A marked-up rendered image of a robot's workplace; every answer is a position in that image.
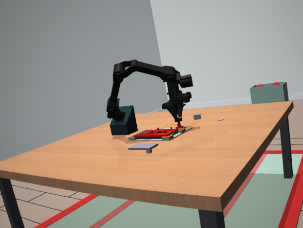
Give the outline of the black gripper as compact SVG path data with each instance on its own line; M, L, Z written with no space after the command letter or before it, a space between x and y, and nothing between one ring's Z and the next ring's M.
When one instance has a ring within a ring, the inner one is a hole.
M175 102L176 93L180 93L180 90L179 89L169 90L167 94L169 95L170 100L162 104L162 109L167 109L175 120L177 120L177 115L179 117L182 117L183 107L186 105L179 100Z

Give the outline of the grey and black wheel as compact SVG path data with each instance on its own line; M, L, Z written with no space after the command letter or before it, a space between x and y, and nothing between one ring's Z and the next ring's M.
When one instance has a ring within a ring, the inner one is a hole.
M180 122L182 121L182 117L177 117L177 120L175 120L175 122Z

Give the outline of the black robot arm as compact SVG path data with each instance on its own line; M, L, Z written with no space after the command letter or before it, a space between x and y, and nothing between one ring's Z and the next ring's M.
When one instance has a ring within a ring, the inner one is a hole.
M129 67L125 70L126 67ZM114 71L113 71L113 84L112 84L112 90L111 95L108 98L107 101L107 118L111 119L113 118L116 122L123 122L125 113L119 110L119 98L118 92L120 88L120 83L123 81L125 77L128 77L131 73L138 71L146 74L151 74L160 77L163 82L167 82L168 90L176 90L179 88L179 85L181 88L186 87L192 87L192 77L191 75L180 75L180 72L175 70L174 67L170 66L163 66L158 67L150 64L146 64L143 62L139 62L137 60L131 60L131 61L123 61L121 63L114 65ZM182 93L176 93L175 94L175 102L182 101L184 103L190 102L190 98L192 98L191 92Z

